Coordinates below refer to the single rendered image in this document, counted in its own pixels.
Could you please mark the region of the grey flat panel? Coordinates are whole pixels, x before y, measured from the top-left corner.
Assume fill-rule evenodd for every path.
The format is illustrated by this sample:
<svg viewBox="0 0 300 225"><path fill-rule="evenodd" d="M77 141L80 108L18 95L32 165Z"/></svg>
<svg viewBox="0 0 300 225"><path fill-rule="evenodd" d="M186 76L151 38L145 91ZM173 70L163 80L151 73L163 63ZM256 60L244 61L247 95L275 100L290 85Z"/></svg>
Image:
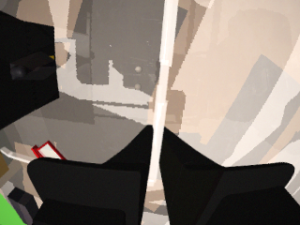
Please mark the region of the grey flat panel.
<svg viewBox="0 0 300 225"><path fill-rule="evenodd" d="M0 130L0 147L6 147L7 150L14 151L12 150L10 142L8 142L8 138L7 135L5 135L4 129ZM19 160L16 160L16 158L8 157L8 155L5 154L3 154L3 157L5 159L5 162L7 163L7 167L10 170L7 170L7 172L5 172L4 175L0 177L0 188L2 188L3 185L8 182L8 180L10 180L10 177L12 177L15 172L18 172L19 169L22 168L22 163Z"/></svg>

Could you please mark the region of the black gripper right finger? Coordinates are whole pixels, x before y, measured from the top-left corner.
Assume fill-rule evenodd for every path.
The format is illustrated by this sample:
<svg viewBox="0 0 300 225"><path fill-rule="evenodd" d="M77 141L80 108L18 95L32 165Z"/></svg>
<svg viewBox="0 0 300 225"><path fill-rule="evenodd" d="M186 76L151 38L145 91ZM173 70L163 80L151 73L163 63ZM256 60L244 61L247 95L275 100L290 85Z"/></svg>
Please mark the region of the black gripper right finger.
<svg viewBox="0 0 300 225"><path fill-rule="evenodd" d="M167 128L162 129L158 167L170 225L206 225L224 196L286 187L295 173L285 161L225 168Z"/></svg>

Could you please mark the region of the black rectangular block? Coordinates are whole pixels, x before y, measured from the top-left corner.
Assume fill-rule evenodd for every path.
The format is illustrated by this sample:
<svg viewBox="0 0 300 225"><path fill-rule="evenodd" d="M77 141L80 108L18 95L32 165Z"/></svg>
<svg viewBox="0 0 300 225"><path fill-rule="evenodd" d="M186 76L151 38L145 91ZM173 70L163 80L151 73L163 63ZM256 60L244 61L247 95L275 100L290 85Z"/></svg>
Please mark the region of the black rectangular block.
<svg viewBox="0 0 300 225"><path fill-rule="evenodd" d="M27 194L21 188L15 187L14 190L7 195L14 210L22 218L23 224L34 224L33 218L38 213L38 204L35 202L34 195Z"/></svg>

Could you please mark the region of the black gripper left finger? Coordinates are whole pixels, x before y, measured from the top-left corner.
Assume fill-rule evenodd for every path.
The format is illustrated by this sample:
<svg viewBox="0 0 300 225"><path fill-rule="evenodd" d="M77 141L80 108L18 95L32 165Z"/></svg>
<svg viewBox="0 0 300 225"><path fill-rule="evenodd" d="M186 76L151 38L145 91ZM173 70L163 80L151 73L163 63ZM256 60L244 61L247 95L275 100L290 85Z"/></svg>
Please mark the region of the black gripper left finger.
<svg viewBox="0 0 300 225"><path fill-rule="evenodd" d="M123 210L127 225L142 225L149 183L153 125L102 164L38 157L27 164L37 195L63 203Z"/></svg>

